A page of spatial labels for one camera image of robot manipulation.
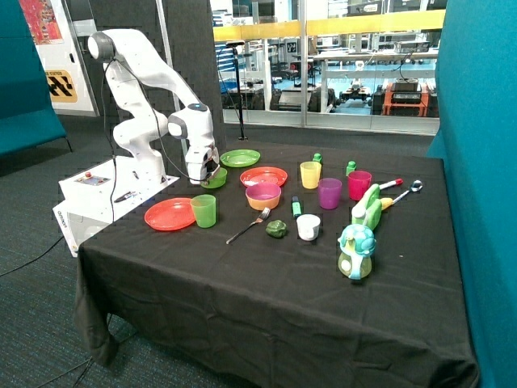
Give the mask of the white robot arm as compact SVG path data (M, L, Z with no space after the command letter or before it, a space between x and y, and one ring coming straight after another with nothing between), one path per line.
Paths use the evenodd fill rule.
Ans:
M92 34L90 55L103 64L106 81L119 108L132 118L118 124L116 143L136 160L137 176L151 182L165 178L162 154L150 143L165 133L189 142L186 176L202 183L219 172L219 153L213 136L212 113L186 81L158 55L147 37L135 29L110 29ZM169 116L154 109L144 86L176 95L183 108Z

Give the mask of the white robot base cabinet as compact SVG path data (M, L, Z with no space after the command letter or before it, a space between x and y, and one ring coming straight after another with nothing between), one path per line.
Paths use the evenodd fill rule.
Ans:
M117 156L59 182L64 200L53 208L73 257L87 239L179 178L151 175L135 158Z

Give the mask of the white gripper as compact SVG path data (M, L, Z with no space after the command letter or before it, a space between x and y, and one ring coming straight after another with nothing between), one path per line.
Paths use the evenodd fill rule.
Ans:
M188 179L201 184L212 179L220 170L218 149L214 146L191 146L185 157Z

